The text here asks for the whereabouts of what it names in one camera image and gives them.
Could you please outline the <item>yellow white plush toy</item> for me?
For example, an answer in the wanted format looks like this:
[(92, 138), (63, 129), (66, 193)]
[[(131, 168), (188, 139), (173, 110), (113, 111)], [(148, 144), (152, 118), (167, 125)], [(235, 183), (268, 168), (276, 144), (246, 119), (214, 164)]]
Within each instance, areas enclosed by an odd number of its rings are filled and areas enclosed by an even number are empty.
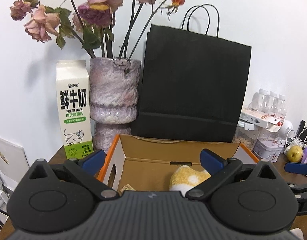
[(171, 176), (169, 183), (170, 191), (179, 191), (183, 197), (186, 193), (209, 179), (211, 175), (206, 170), (197, 171), (188, 165), (180, 166)]

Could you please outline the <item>yellow green apple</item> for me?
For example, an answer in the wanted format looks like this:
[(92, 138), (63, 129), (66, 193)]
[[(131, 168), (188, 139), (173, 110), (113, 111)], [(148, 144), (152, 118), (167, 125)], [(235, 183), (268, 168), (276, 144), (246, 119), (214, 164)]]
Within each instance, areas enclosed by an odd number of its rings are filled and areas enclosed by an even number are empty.
[(303, 149), (298, 145), (290, 147), (290, 149), (287, 152), (287, 158), (288, 161), (290, 162), (299, 163), (301, 162), (302, 157), (303, 157)]

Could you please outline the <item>small decorated tin box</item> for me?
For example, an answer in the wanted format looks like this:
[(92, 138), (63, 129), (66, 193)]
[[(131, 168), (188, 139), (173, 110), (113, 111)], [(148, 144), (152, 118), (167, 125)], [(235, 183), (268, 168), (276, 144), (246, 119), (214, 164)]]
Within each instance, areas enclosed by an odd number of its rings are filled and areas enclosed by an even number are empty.
[(284, 144), (281, 142), (276, 140), (258, 139), (252, 151), (261, 159), (267, 159), (271, 163), (274, 163), (277, 161), (283, 149)]

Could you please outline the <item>black charger plug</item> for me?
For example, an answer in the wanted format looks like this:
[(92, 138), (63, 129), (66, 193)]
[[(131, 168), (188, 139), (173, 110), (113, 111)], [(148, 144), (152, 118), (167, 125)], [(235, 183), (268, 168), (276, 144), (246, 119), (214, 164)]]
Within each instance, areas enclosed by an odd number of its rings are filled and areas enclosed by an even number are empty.
[(304, 130), (306, 121), (305, 120), (301, 120), (297, 129), (297, 136), (299, 137), (300, 134), (302, 133), (302, 131)]

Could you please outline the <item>clear plastic food container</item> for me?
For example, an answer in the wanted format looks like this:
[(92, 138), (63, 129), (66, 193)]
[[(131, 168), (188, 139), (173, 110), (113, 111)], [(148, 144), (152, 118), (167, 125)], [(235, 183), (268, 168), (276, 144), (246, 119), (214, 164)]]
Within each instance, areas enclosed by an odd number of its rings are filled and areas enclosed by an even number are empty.
[(243, 144), (246, 146), (246, 148), (252, 151), (256, 141), (258, 140), (260, 132), (261, 128), (258, 126), (239, 120), (232, 142)]

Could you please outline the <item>white round device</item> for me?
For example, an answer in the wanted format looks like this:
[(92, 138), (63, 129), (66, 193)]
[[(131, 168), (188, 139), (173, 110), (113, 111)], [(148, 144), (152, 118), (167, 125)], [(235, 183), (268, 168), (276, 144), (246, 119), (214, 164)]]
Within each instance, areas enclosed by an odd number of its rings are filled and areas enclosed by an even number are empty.
[(279, 132), (278, 132), (279, 137), (282, 139), (285, 139), (288, 132), (291, 131), (292, 129), (293, 129), (292, 122), (285, 119), (281, 128), (279, 129)]

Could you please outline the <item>red orange cardboard box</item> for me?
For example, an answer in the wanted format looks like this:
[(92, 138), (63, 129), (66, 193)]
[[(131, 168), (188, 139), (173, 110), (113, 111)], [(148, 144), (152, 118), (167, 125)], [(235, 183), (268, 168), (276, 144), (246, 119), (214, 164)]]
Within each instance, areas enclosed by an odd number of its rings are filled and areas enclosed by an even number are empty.
[(172, 174), (182, 165), (202, 171), (200, 153), (209, 149), (223, 159), (244, 164), (259, 159), (243, 144), (160, 140), (118, 134), (98, 174), (98, 180), (120, 192), (125, 185), (137, 191), (168, 191)]

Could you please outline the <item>white flat carton box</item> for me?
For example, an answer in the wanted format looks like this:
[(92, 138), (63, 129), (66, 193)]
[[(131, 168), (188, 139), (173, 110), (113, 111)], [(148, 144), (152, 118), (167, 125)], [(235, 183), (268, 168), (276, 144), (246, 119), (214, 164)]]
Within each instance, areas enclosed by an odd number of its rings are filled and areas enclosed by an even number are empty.
[(242, 109), (240, 119), (273, 133), (278, 132), (283, 124), (280, 119), (272, 117), (267, 113), (247, 108)]

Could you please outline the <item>right clear water bottle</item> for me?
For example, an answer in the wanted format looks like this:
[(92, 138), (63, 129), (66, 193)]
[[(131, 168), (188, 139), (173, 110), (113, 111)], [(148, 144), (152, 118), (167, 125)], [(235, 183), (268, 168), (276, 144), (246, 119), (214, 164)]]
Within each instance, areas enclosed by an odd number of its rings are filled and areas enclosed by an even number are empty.
[(286, 116), (286, 96), (279, 94), (277, 101), (277, 118), (284, 122)]

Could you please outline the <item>clear water bottle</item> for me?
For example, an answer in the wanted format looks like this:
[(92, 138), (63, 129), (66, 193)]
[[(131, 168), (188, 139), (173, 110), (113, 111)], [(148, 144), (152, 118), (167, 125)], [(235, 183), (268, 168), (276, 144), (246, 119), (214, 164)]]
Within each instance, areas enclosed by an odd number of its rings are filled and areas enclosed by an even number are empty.
[(265, 113), (267, 114), (271, 113), (271, 110), (273, 109), (273, 105), (275, 104), (277, 98), (278, 98), (278, 94), (273, 91), (270, 91), (270, 93), (265, 96), (264, 108), (263, 108)]
[(260, 111), (263, 113), (268, 112), (268, 92), (264, 89), (259, 89), (257, 93), (253, 95), (252, 101), (248, 106), (249, 109), (254, 111)]
[(279, 94), (277, 101), (277, 118), (284, 122), (286, 116), (286, 96)]

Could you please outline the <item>middle clear water bottle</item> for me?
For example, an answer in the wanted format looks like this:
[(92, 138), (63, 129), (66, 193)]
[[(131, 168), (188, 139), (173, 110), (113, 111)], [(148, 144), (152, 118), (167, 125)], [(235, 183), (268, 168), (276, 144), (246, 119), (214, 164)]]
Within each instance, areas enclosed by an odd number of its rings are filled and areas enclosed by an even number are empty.
[(273, 109), (273, 105), (275, 104), (277, 98), (278, 98), (278, 94), (273, 91), (270, 91), (270, 93), (265, 96), (264, 108), (263, 108), (265, 113), (267, 114), (271, 113), (271, 110)]

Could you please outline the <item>left clear water bottle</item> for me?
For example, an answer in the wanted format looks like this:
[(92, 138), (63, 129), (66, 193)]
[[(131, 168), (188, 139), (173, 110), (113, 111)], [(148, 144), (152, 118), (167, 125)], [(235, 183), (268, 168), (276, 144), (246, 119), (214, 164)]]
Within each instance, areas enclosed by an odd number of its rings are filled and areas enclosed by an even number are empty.
[(259, 89), (257, 93), (253, 95), (252, 101), (248, 106), (249, 109), (254, 111), (260, 111), (263, 113), (268, 112), (268, 92), (264, 89)]

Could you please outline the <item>black paper shopping bag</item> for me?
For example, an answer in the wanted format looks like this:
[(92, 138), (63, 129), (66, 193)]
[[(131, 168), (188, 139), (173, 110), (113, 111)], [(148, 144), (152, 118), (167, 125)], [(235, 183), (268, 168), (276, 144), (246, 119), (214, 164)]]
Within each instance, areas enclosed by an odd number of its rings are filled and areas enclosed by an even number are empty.
[(250, 46), (152, 25), (147, 34), (132, 135), (146, 138), (231, 142), (245, 97)]

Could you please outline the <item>pink purple ceramic vase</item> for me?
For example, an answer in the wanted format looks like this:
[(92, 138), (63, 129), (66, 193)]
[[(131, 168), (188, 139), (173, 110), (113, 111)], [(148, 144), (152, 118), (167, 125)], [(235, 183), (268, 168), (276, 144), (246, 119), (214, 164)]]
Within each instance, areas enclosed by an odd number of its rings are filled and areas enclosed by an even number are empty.
[(90, 59), (90, 116), (93, 143), (106, 153), (117, 134), (130, 134), (137, 117), (140, 60)]

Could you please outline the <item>white green milk carton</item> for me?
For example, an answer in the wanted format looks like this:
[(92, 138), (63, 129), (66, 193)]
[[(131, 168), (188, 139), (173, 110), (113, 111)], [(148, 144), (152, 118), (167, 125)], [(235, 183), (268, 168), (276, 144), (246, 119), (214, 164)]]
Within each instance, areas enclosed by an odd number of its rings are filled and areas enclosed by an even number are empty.
[(82, 159), (93, 152), (90, 80), (86, 61), (58, 61), (56, 90), (61, 138), (66, 158)]

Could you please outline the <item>dried pink rose bouquet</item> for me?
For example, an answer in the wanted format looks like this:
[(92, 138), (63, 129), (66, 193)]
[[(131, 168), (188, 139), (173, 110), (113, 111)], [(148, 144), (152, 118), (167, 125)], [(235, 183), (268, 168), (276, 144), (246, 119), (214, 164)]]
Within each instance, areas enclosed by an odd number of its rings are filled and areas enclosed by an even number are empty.
[[(46, 43), (52, 39), (59, 48), (64, 48), (66, 38), (79, 40), (82, 49), (91, 58), (95, 58), (94, 50), (100, 48), (103, 57), (112, 58), (113, 27), (116, 23), (116, 11), (123, 6), (124, 0), (86, 0), (77, 6), (69, 0), (73, 9), (61, 6), (52, 8), (39, 0), (16, 0), (10, 7), (10, 16), (15, 21), (29, 19), (25, 23), (25, 32), (35, 41)], [(132, 29), (144, 5), (151, 7), (149, 18), (156, 13), (166, 11), (174, 14), (184, 5), (185, 0), (132, 0), (131, 16), (128, 30), (121, 45), (118, 58), (130, 60), (128, 44)]]

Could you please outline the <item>white booklet against wall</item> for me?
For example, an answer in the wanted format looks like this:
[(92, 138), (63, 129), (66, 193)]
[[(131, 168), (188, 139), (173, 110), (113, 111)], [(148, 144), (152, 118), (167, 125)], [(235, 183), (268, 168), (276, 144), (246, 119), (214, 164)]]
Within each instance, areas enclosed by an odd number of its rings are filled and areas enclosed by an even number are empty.
[(9, 179), (19, 183), (29, 169), (24, 149), (0, 138), (0, 171)]

